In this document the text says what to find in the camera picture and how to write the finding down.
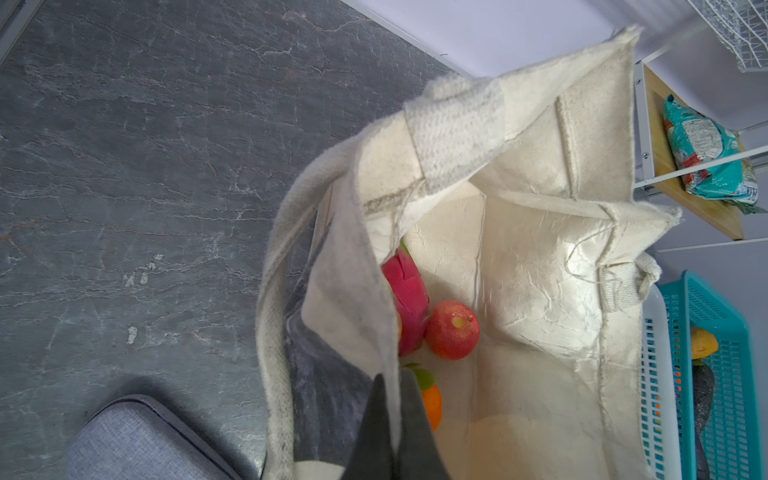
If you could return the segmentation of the pink dragon fruit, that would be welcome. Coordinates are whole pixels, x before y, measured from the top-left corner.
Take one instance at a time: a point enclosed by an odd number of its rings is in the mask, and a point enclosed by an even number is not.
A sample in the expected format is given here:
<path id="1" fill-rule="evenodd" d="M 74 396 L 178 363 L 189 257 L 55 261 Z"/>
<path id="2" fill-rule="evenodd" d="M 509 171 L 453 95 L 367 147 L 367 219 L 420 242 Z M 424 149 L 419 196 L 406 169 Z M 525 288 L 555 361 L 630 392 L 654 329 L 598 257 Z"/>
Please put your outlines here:
<path id="1" fill-rule="evenodd" d="M 407 356 L 424 340 L 430 311 L 430 299 L 423 277 L 403 242 L 381 266 L 393 294 L 400 319 L 398 354 Z"/>

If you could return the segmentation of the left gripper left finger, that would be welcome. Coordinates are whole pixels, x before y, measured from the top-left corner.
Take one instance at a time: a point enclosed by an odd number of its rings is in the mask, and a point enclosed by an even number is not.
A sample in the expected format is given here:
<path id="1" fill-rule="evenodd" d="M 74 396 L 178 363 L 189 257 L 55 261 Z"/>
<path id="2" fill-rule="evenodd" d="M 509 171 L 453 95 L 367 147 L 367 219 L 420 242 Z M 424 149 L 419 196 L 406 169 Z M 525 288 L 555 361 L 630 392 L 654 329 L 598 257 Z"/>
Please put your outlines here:
<path id="1" fill-rule="evenodd" d="M 395 472 L 390 438 L 386 387 L 381 375 L 372 389 L 360 425 L 356 443 L 342 480 L 389 480 Z"/>

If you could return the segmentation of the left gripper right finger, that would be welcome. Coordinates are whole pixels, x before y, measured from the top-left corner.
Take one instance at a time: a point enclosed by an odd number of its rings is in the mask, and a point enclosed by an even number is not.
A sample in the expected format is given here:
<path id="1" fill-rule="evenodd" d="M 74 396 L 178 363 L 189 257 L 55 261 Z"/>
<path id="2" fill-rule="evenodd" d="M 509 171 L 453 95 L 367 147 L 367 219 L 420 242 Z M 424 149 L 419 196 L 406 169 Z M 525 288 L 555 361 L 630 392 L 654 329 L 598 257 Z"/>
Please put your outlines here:
<path id="1" fill-rule="evenodd" d="M 424 407 L 415 374 L 400 372 L 402 435 L 395 465 L 395 478 L 404 480 L 448 480 Z"/>

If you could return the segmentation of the orange fruit with leaves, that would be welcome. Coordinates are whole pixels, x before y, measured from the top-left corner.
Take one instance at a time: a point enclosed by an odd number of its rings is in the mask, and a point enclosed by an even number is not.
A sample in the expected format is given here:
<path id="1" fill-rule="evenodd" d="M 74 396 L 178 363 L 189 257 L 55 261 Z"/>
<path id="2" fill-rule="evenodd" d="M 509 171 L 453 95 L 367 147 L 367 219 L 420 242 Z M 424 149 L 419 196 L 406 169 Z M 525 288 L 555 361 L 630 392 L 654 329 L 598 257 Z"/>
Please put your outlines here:
<path id="1" fill-rule="evenodd" d="M 405 368 L 416 377 L 432 431 L 436 431 L 442 420 L 443 399 L 436 376 L 418 363 L 409 363 Z"/>

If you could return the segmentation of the red apple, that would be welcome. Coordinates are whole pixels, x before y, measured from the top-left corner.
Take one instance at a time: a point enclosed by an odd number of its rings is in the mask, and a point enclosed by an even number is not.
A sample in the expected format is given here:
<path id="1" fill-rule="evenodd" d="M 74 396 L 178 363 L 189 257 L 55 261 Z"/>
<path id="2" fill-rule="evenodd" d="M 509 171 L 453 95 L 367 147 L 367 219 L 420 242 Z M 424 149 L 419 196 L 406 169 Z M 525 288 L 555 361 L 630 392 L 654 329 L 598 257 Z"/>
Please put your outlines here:
<path id="1" fill-rule="evenodd" d="M 427 322 L 425 341 L 430 350 L 446 360 L 461 360 L 477 346 L 480 325 L 475 313 L 458 301 L 435 306 Z"/>

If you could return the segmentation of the cream canvas tote bag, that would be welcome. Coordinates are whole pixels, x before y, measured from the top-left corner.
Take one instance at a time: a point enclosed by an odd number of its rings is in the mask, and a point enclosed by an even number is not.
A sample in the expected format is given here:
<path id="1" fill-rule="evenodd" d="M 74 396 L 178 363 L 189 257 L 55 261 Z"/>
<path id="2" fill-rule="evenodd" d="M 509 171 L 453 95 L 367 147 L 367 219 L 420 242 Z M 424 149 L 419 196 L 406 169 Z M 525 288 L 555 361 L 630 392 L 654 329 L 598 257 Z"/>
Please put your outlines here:
<path id="1" fill-rule="evenodd" d="M 680 213 L 633 197 L 633 26 L 578 52 L 430 82 L 315 159 L 269 238 L 256 338 L 267 479 L 341 479 L 373 381 L 396 456 L 400 372 L 443 399 L 449 479 L 648 479 L 640 428 L 648 248 Z M 403 242 L 430 299 L 480 338 L 461 360 L 398 354 L 381 266 Z"/>

